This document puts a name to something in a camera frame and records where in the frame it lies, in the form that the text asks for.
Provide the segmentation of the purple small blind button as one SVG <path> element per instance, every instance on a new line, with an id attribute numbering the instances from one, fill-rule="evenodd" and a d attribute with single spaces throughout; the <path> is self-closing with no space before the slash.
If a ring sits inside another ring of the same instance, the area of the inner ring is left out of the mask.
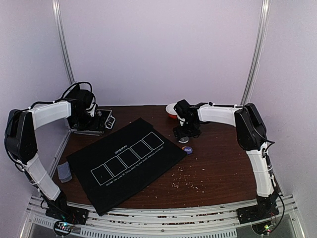
<path id="1" fill-rule="evenodd" d="M 184 146 L 182 147 L 182 150 L 184 150 L 188 155 L 193 153 L 193 148 L 190 146 Z"/>

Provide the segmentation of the black dealer button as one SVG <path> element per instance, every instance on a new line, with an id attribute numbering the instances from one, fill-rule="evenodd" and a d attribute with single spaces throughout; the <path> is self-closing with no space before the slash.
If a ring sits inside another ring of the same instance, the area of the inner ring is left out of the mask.
<path id="1" fill-rule="evenodd" d="M 182 137 L 178 141 L 179 143 L 185 144 L 189 142 L 189 137 Z"/>

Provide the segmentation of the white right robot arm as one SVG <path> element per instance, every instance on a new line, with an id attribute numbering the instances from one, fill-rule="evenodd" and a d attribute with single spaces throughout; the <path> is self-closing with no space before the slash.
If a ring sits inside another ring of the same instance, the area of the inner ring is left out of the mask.
<path id="1" fill-rule="evenodd" d="M 277 199 L 268 155 L 273 141 L 266 136 L 266 126 L 256 106 L 253 103 L 216 105 L 211 102 L 190 105 L 186 100 L 181 100 L 173 105 L 173 109 L 180 123 L 173 129 L 179 142 L 200 136 L 200 125 L 204 123 L 216 122 L 236 128 L 237 142 L 250 159 L 257 186 L 257 205 L 249 212 L 259 219 L 270 214 Z"/>

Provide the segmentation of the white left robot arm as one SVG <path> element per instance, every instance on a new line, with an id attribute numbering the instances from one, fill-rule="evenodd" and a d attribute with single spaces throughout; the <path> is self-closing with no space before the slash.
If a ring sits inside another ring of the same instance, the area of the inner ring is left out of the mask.
<path id="1" fill-rule="evenodd" d="M 93 123 L 97 106 L 87 109 L 79 100 L 52 101 L 25 110 L 12 110 L 9 113 L 4 133 L 4 146 L 8 156 L 25 173 L 29 183 L 36 187 L 44 198 L 56 202 L 62 191 L 54 183 L 44 168 L 38 155 L 36 129 L 60 119 L 73 118 L 85 129 Z"/>

